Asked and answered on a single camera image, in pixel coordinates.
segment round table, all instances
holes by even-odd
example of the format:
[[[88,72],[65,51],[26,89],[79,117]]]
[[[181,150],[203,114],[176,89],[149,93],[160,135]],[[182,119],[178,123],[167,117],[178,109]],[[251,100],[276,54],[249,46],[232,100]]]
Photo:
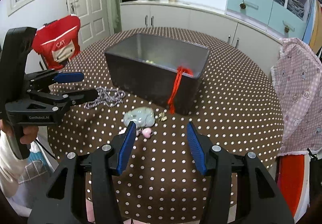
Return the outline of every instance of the round table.
[[[48,127],[48,140],[58,161],[67,153],[93,152],[109,143],[124,127],[128,110],[147,106],[155,115],[164,111],[168,119],[156,120],[150,139],[139,136],[127,169],[114,177],[121,214],[147,223],[182,223],[199,220],[208,195],[210,178],[196,170],[186,139],[192,121],[199,133],[229,152],[245,155],[254,151],[262,163],[272,166],[281,145],[283,119],[271,81],[245,54],[204,33],[178,28],[140,28],[104,38],[82,51],[64,68],[83,72],[79,83],[56,84],[53,94],[63,91],[112,87],[104,50],[135,34],[146,33],[199,43],[210,49],[195,107],[187,116],[171,115],[153,103],[128,94],[123,103],[91,110],[74,106],[60,126]],[[231,205],[236,203],[236,177],[232,176]],[[87,177],[87,199],[91,180]]]

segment silver chain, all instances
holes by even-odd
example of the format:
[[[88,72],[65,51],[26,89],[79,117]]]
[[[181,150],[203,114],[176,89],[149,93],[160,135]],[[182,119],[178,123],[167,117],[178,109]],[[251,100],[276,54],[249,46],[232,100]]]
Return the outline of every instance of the silver chain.
[[[104,88],[102,86],[99,86],[96,88],[99,96],[96,100],[87,102],[84,105],[85,109],[92,109],[100,104],[104,104],[108,107],[114,107],[119,103],[123,103],[123,98],[126,96],[125,91],[120,90],[119,88]]]

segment red string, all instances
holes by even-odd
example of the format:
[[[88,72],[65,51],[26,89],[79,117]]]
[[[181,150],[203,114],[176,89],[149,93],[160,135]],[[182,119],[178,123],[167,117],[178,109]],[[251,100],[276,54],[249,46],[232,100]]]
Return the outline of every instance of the red string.
[[[177,91],[178,91],[178,89],[179,89],[179,85],[180,85],[181,77],[182,77],[182,74],[183,74],[183,73],[187,73],[187,74],[189,74],[189,75],[193,75],[192,70],[190,70],[190,69],[183,68],[183,67],[181,67],[181,66],[179,66],[179,67],[177,68],[177,76],[176,76],[176,78],[175,78],[175,80],[174,80],[174,84],[173,84],[173,89],[172,89],[171,96],[170,96],[170,98],[168,99],[168,105],[169,105],[169,107],[170,107],[170,113],[171,113],[171,114],[174,114],[174,113],[175,113],[175,108],[174,108],[174,103],[173,103],[173,101],[174,101],[174,97],[175,97],[175,95],[177,94]]]

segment red bag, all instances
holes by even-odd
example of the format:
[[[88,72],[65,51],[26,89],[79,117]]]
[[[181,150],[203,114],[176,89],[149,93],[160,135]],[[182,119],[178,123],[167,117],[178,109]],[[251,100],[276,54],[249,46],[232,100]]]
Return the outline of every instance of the red bag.
[[[80,25],[76,15],[69,15],[37,31],[33,49],[44,56],[49,69],[62,69],[66,62],[80,53]]]

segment cartoon print fabric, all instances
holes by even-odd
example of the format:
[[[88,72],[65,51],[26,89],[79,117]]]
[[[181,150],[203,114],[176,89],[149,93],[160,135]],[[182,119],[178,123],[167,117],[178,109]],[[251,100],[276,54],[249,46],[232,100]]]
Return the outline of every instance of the cartoon print fabric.
[[[271,68],[284,120],[280,156],[317,153],[322,148],[322,64],[311,48],[286,38]]]

